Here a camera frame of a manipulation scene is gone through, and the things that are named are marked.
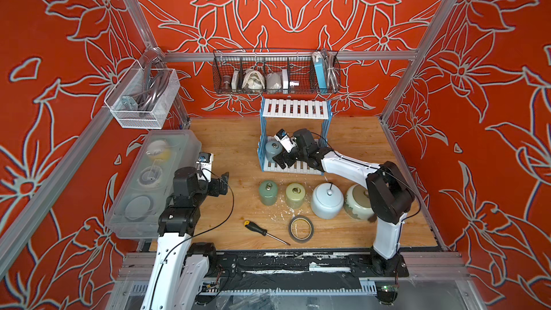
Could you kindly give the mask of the small blue-grey tea canister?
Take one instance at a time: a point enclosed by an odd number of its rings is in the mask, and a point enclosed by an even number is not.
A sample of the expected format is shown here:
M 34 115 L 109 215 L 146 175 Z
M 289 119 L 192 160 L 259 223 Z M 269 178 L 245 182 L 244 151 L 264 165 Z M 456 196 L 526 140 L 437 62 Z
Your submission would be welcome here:
M 273 139 L 265 144 L 265 156 L 268 163 L 274 163 L 274 156 L 278 156 L 284 148 L 281 143 Z

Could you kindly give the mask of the small dark green tea canister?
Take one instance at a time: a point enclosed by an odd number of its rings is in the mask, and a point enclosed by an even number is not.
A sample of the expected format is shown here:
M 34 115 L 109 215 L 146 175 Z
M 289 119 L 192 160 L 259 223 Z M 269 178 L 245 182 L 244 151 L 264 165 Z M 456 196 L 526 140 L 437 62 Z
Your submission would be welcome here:
M 278 185 L 272 180 L 263 181 L 258 188 L 258 192 L 261 202 L 265 206 L 274 205 L 278 200 Z

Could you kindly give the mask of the small yellow-green tea canister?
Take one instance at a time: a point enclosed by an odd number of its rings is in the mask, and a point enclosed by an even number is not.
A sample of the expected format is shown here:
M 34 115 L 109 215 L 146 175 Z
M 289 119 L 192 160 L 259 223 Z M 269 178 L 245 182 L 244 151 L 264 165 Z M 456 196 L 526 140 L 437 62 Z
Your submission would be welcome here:
M 286 203 L 291 209 L 298 209 L 306 198 L 306 189 L 300 183 L 291 183 L 286 188 Z

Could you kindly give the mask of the white ceramic tea canister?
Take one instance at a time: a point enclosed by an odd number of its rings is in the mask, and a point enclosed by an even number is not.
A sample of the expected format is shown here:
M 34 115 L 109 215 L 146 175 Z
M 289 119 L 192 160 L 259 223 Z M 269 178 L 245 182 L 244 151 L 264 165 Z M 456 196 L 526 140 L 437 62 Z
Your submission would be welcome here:
M 314 214 L 325 220 L 335 218 L 344 205 L 342 191 L 333 183 L 321 183 L 314 188 L 311 209 Z

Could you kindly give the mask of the cream floral tea canister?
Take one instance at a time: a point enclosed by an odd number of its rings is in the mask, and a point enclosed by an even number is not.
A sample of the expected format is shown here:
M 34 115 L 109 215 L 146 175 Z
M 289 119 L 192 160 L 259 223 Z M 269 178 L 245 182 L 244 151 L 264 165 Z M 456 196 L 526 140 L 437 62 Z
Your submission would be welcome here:
M 344 210 L 351 218 L 370 221 L 375 217 L 370 202 L 370 195 L 361 185 L 352 185 L 344 197 Z

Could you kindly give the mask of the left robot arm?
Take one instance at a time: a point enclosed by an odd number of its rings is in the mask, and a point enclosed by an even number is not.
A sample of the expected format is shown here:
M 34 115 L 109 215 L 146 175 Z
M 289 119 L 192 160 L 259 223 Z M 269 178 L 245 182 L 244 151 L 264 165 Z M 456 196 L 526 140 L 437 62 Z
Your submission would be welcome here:
M 142 309 L 191 309 L 203 279 L 216 266 L 213 243 L 193 243 L 200 205 L 209 196 L 226 195 L 229 174 L 200 179 L 209 169 L 176 170 L 170 202 L 159 217 L 156 258 Z

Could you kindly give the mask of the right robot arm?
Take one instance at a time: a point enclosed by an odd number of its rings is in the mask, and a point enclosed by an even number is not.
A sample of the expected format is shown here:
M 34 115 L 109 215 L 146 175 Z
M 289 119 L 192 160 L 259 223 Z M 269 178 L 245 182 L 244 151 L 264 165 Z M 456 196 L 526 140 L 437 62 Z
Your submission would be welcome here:
M 390 273 L 400 264 L 400 238 L 403 225 L 416 198 L 407 185 L 404 176 L 396 164 L 385 162 L 374 164 L 362 162 L 336 152 L 320 136 L 308 129 L 299 129 L 289 135 L 281 129 L 274 139 L 283 151 L 273 157 L 280 168 L 294 166 L 296 162 L 305 162 L 312 169 L 341 176 L 368 191 L 372 210 L 377 218 L 377 233 L 370 248 L 372 270 L 382 276 Z

